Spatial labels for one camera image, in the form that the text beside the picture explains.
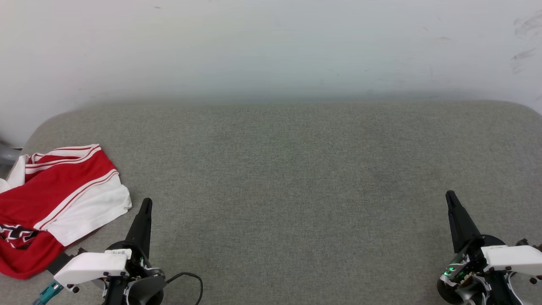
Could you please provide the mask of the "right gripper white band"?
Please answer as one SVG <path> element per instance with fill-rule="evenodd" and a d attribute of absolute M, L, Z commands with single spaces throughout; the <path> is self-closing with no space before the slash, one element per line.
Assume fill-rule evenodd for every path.
<path fill-rule="evenodd" d="M 523 274 L 533 285 L 541 282 L 541 247 L 526 239 L 509 247 L 481 234 L 455 191 L 447 191 L 445 198 L 456 255 L 437 281 L 440 297 L 451 305 L 531 305 L 514 288 L 512 278 Z"/>

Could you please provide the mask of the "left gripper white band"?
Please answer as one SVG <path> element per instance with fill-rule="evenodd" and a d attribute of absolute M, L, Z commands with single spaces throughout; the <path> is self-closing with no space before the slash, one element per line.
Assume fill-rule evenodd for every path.
<path fill-rule="evenodd" d="M 104 252 L 82 252 L 71 258 L 53 278 L 74 292 L 79 284 L 97 282 L 105 305 L 160 305 L 165 274 L 149 262 L 152 200 L 143 199 L 125 241 Z"/>

